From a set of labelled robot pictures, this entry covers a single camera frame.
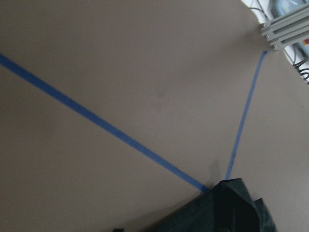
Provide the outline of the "black graphic t-shirt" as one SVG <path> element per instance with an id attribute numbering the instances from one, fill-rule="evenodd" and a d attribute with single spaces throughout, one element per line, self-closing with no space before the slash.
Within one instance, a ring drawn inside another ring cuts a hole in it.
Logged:
<path id="1" fill-rule="evenodd" d="M 263 199 L 253 200 L 242 179 L 222 180 L 165 218 L 154 232 L 275 232 Z"/>

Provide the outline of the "aluminium frame post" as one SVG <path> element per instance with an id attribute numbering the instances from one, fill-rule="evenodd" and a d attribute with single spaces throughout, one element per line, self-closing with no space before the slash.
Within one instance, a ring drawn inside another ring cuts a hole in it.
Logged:
<path id="1" fill-rule="evenodd" d="M 261 24 L 261 35 L 275 51 L 309 37 L 309 4 Z"/>

